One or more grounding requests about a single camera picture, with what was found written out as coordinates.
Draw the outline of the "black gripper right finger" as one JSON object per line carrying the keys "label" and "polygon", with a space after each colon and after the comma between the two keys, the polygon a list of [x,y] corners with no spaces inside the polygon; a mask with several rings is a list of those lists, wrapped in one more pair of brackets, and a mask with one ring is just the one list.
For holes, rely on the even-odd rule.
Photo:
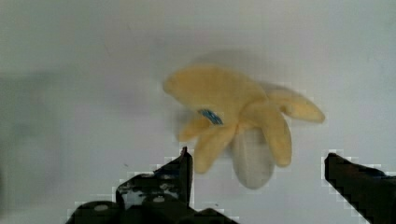
{"label": "black gripper right finger", "polygon": [[360,165],[329,153],[324,177],[370,224],[395,224],[394,175]]}

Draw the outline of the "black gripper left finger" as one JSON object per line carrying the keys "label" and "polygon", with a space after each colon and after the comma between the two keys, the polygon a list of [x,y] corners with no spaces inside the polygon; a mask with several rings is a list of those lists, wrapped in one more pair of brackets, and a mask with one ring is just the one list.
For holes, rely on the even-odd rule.
{"label": "black gripper left finger", "polygon": [[183,147],[160,168],[120,184],[113,202],[83,203],[65,224],[238,224],[213,208],[190,207],[192,168],[192,156]]}

